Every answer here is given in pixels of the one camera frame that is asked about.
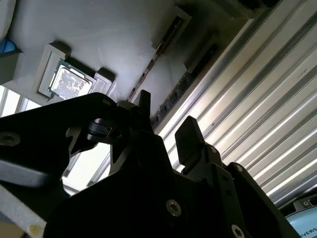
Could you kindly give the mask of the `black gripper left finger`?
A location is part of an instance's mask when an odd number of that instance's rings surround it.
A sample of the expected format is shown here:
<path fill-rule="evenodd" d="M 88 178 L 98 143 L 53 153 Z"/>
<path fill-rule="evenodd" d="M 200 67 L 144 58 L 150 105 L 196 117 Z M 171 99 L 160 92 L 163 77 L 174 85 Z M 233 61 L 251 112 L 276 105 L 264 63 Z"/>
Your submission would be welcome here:
<path fill-rule="evenodd" d="M 126 166 L 134 140 L 160 138 L 151 125 L 150 93 L 138 99 L 117 104 L 93 93 L 1 118 L 1 211 L 25 207 L 48 222 L 70 198 L 61 182 L 70 158 L 98 143 L 110 145 L 111 175 Z"/>

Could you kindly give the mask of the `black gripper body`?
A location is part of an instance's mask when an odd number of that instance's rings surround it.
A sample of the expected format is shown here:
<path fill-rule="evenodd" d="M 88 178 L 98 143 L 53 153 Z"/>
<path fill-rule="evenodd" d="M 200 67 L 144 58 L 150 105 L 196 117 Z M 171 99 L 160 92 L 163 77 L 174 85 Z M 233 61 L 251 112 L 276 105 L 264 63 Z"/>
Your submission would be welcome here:
<path fill-rule="evenodd" d="M 160 138 L 138 138 L 127 165 L 62 202 L 44 236 L 204 238 L 211 226 L 207 185 L 175 173 Z"/>

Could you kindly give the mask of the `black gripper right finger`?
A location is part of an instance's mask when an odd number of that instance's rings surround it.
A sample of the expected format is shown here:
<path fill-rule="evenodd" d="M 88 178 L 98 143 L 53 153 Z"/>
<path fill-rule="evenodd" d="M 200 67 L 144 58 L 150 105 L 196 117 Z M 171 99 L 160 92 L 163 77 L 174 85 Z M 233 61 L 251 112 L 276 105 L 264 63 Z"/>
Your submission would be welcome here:
<path fill-rule="evenodd" d="M 298 233 L 247 170 L 225 165 L 205 142 L 195 118 L 187 117 L 175 134 L 188 224 L 193 238 L 296 238 Z"/>

